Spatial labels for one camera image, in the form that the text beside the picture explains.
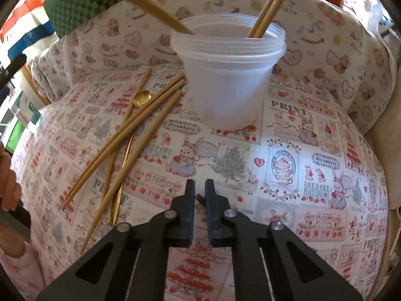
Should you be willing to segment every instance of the stacked plastic cups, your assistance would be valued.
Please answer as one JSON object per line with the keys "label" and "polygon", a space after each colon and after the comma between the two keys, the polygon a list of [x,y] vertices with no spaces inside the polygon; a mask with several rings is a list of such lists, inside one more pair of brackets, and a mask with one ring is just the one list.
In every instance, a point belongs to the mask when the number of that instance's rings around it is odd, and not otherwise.
{"label": "stacked plastic cups", "polygon": [[242,14],[201,15],[182,21],[195,35],[173,31],[171,47],[184,63],[195,111],[210,127],[242,129],[261,113],[286,45],[284,29],[273,23],[264,37],[246,38],[255,22]]}

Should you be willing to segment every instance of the black handle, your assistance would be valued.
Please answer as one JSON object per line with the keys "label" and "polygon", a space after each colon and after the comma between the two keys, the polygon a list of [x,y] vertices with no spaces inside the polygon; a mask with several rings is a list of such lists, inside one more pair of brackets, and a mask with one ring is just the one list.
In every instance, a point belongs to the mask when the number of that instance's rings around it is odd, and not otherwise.
{"label": "black handle", "polygon": [[19,54],[11,61],[10,65],[0,74],[0,89],[7,85],[11,78],[26,62],[27,56],[25,54]]}
{"label": "black handle", "polygon": [[25,241],[30,242],[31,215],[23,207],[23,203],[21,200],[19,201],[18,207],[15,211],[5,212],[3,209],[0,208],[0,222],[5,224],[13,232],[21,236]]}

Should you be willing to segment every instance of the tablecloth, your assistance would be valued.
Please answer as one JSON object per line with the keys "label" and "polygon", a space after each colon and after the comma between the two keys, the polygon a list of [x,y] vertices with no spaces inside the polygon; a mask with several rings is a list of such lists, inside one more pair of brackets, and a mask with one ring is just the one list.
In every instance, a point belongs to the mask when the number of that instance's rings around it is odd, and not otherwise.
{"label": "tablecloth", "polygon": [[[146,68],[87,76],[45,108],[37,131],[27,131],[17,147],[13,168],[47,284],[78,257],[100,205],[107,162],[62,211],[65,196],[119,127]],[[146,88],[155,93],[180,71],[177,64],[156,65]],[[118,222],[144,223],[184,193],[186,179],[195,179],[201,194],[204,180],[214,179],[233,209],[259,223],[284,222],[366,297],[386,235],[384,172],[330,93],[275,73],[257,120],[221,131],[200,122],[191,105],[196,97],[188,85],[183,91],[124,181]],[[137,129],[133,145],[151,120]],[[122,159],[121,149],[115,173]],[[233,300],[230,250],[208,246],[205,209],[197,205],[195,212],[193,246],[170,251],[165,299]],[[89,246],[109,232],[109,218],[107,211]]]}
{"label": "tablecloth", "polygon": [[[266,0],[155,0],[179,19],[240,12],[257,16]],[[365,133],[394,88],[395,61],[380,39],[351,14],[323,0],[286,0],[275,17],[286,30],[287,52],[275,67],[327,88]],[[33,77],[39,92],[60,98],[93,71],[179,62],[169,47],[171,30],[126,2],[78,27],[38,56]]]}

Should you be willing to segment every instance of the christmas tree print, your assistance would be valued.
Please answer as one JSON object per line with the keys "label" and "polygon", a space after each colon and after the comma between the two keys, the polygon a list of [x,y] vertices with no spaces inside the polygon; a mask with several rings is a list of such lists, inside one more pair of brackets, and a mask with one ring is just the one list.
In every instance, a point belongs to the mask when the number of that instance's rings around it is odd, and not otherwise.
{"label": "christmas tree print", "polygon": [[354,199],[354,201],[358,204],[361,205],[363,203],[363,196],[362,196],[362,190],[360,189],[359,186],[359,179],[356,179],[355,181],[355,185],[352,188],[352,198]]}
{"label": "christmas tree print", "polygon": [[107,138],[109,136],[111,121],[111,119],[108,119],[104,124],[96,127],[94,134],[98,139],[102,140],[103,138]]}
{"label": "christmas tree print", "polygon": [[226,181],[234,178],[244,178],[245,174],[245,161],[240,156],[238,147],[227,148],[223,157],[215,157],[214,162],[216,165],[211,165],[212,169],[221,174]]}
{"label": "christmas tree print", "polygon": [[58,244],[62,244],[63,243],[64,234],[63,234],[63,228],[62,228],[61,222],[59,222],[58,224],[55,224],[53,226],[53,232],[52,233],[53,233],[54,238],[56,239],[56,242]]}
{"label": "christmas tree print", "polygon": [[167,279],[174,285],[170,293],[180,291],[184,294],[193,294],[196,300],[202,300],[200,293],[213,291],[210,279],[211,262],[215,261],[212,247],[208,245],[207,238],[197,238],[194,246],[186,249],[188,255],[184,262],[167,273]]}

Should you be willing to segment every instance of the bunny illustration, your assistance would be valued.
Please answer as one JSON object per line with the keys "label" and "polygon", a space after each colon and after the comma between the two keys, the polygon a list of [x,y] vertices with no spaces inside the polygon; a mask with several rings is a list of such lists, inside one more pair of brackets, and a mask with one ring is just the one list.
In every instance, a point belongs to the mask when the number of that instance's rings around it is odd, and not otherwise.
{"label": "bunny illustration", "polygon": [[180,177],[193,177],[196,174],[195,164],[199,161],[198,147],[203,142],[203,138],[195,143],[189,142],[189,136],[185,136],[184,143],[181,146],[180,154],[173,157],[173,160],[167,164],[167,171],[177,174]]}
{"label": "bunny illustration", "polygon": [[81,131],[78,132],[77,136],[78,138],[85,139],[90,131],[90,129],[97,127],[100,122],[101,118],[96,116],[96,117],[90,117],[87,123],[81,128]]}
{"label": "bunny illustration", "polygon": [[259,180],[257,179],[256,175],[250,171],[250,169],[248,169],[247,178],[248,180],[242,184],[242,191],[246,192],[248,195],[252,195],[257,189]]}
{"label": "bunny illustration", "polygon": [[313,172],[309,165],[305,165],[305,171],[306,171],[305,179],[313,181]]}
{"label": "bunny illustration", "polygon": [[319,182],[326,182],[326,179],[324,177],[324,173],[322,172],[321,169],[317,169],[316,173],[318,174]]}
{"label": "bunny illustration", "polygon": [[343,210],[347,207],[346,191],[352,188],[352,179],[348,175],[338,177],[334,172],[334,192],[331,193],[329,201],[330,208]]}
{"label": "bunny illustration", "polygon": [[350,222],[350,229],[348,230],[348,232],[351,233],[352,235],[355,234],[355,227],[357,224],[358,224],[358,218],[355,215],[352,222]]}
{"label": "bunny illustration", "polygon": [[286,222],[287,221],[287,212],[283,212],[282,214],[277,214],[275,209],[270,210],[270,218],[267,217],[265,218],[265,221],[268,221],[269,224],[276,222],[276,221],[280,221],[280,222]]}
{"label": "bunny illustration", "polygon": [[299,134],[299,139],[306,143],[307,145],[317,146],[318,145],[318,137],[316,133],[314,133],[313,128],[313,118],[312,116],[309,119],[302,117],[302,122],[300,124],[301,133]]}
{"label": "bunny illustration", "polygon": [[170,145],[171,138],[167,132],[163,133],[162,138],[163,138],[162,145]]}
{"label": "bunny illustration", "polygon": [[88,146],[87,148],[83,148],[81,150],[81,153],[79,154],[79,164],[88,162],[88,158],[92,157],[91,151],[92,151],[91,146]]}

